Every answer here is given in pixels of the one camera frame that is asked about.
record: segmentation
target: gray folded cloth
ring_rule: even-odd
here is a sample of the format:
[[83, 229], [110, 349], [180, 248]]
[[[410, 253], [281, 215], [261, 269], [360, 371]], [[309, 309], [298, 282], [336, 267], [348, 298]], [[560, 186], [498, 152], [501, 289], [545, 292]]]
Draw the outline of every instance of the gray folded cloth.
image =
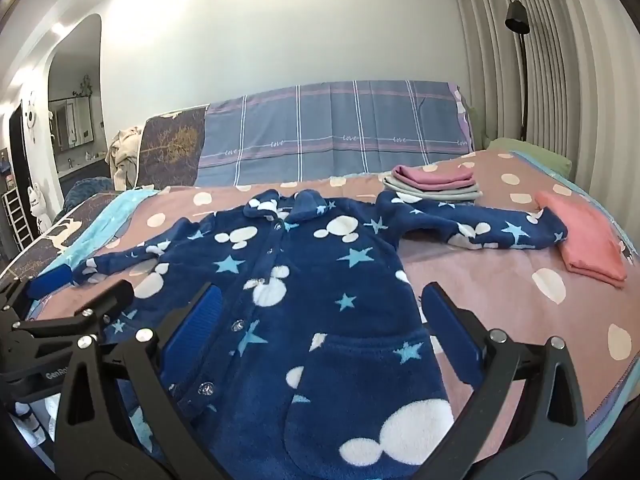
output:
[[427, 198], [429, 200], [440, 200], [442, 202], [469, 202], [482, 196], [482, 191], [478, 184], [462, 187], [460, 189], [447, 189], [443, 191], [421, 191], [415, 189], [404, 182], [396, 179], [393, 175], [386, 176], [383, 183], [387, 189], [407, 193], [408, 195]]

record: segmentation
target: navy blue shirt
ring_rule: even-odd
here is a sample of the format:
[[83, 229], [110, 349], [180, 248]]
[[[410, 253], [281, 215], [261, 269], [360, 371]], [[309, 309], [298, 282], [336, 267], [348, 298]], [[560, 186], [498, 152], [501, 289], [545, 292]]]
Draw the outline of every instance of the navy blue shirt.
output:
[[112, 341], [156, 326], [205, 282], [219, 288], [205, 333], [193, 336], [203, 344], [180, 363], [171, 391], [236, 480], [403, 478], [453, 422], [396, 254], [415, 229], [471, 249], [545, 248], [567, 234], [550, 210], [533, 216], [391, 191], [373, 204], [269, 190], [89, 258], [74, 278], [96, 282], [136, 265], [148, 272], [130, 309], [107, 327]]

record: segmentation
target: pink folded cloth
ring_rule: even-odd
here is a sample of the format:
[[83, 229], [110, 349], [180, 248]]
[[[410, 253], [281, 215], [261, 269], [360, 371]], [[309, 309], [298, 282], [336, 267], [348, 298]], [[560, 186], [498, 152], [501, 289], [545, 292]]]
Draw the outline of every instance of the pink folded cloth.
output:
[[398, 180], [422, 191], [460, 189], [476, 183], [474, 172], [467, 168], [457, 168], [446, 173], [440, 170], [427, 173], [422, 168], [396, 166], [391, 173]]
[[603, 214], [584, 200], [576, 202], [547, 191], [537, 193], [535, 199], [540, 207], [551, 209], [569, 230], [566, 240], [558, 244], [569, 272], [618, 288], [625, 285], [620, 246]]

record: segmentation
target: shirt pocket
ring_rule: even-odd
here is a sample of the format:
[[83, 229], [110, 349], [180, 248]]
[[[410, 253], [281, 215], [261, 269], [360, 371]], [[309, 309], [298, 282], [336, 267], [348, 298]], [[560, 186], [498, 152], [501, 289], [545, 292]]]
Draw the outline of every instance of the shirt pocket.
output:
[[316, 334], [295, 388], [284, 446], [303, 472], [327, 480], [412, 475], [453, 424], [429, 335]]

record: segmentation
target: green pillow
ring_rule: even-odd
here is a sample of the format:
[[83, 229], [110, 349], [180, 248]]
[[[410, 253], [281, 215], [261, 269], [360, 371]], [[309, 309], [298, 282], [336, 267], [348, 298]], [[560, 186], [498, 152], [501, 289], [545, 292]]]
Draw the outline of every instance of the green pillow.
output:
[[526, 153], [535, 158], [540, 164], [564, 176], [566, 179], [569, 179], [569, 174], [571, 173], [571, 161], [568, 158], [522, 140], [499, 137], [489, 143], [488, 149]]

